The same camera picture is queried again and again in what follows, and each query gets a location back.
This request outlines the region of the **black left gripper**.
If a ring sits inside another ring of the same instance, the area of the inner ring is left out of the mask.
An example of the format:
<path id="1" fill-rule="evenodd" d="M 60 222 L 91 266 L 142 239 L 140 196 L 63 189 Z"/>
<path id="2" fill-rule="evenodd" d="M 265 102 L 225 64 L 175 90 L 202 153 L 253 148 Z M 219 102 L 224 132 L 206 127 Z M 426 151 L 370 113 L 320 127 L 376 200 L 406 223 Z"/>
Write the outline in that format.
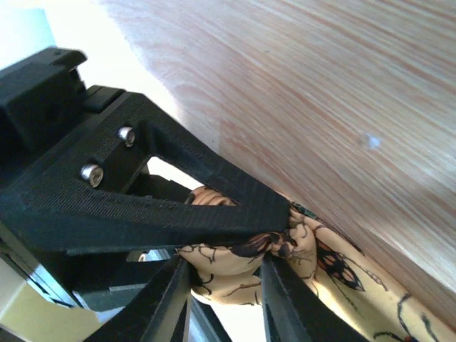
<path id="1" fill-rule="evenodd" d="M 79 50 L 45 48 L 1 70 L 1 195 L 72 130 L 86 134 L 124 89 L 87 88 Z"/>

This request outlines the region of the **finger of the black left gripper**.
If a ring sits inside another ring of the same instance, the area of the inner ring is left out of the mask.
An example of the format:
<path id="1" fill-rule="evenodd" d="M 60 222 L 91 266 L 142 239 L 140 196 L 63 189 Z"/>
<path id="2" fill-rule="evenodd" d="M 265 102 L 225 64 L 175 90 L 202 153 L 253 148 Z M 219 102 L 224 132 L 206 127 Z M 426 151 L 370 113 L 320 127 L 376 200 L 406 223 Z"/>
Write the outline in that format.
<path id="1" fill-rule="evenodd" d="M 86 254 L 68 257 L 60 275 L 78 303 L 128 303 L 166 262 L 138 252 Z"/>
<path id="2" fill-rule="evenodd" d="M 234 201 L 190 205 L 128 190 L 159 157 Z M 126 92 L 1 191 L 23 244 L 69 254 L 222 245 L 287 226 L 289 202 L 219 156 L 146 96 Z"/>

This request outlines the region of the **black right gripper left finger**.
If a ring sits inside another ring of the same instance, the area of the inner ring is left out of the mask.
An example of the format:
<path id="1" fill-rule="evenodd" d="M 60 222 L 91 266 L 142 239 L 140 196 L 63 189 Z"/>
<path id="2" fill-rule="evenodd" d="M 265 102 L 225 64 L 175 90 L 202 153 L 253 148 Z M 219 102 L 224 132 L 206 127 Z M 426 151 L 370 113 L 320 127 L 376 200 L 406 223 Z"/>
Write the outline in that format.
<path id="1" fill-rule="evenodd" d="M 169 259 L 116 316 L 86 338 L 91 342 L 187 341 L 190 328 L 190 264 Z"/>

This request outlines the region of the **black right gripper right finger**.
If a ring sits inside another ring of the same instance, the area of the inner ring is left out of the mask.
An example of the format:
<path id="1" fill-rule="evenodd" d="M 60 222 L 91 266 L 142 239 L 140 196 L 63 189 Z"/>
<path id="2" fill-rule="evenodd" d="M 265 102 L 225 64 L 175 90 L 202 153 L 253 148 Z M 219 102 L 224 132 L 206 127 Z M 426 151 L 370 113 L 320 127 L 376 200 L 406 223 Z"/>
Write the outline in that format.
<path id="1" fill-rule="evenodd" d="M 335 315 L 284 259 L 267 254 L 261 266 L 267 341 L 365 341 Z"/>

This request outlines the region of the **yellow beetle print tie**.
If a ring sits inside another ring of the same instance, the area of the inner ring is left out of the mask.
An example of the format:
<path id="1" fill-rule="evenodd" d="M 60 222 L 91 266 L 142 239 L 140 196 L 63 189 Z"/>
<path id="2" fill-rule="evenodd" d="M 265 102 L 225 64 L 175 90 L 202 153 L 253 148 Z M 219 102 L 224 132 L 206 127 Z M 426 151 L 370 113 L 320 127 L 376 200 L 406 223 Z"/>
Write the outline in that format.
<path id="1" fill-rule="evenodd" d="M 207 304 L 262 306 L 272 341 L 453 341 L 455 331 L 318 217 L 292 203 L 286 229 L 179 250 Z"/>

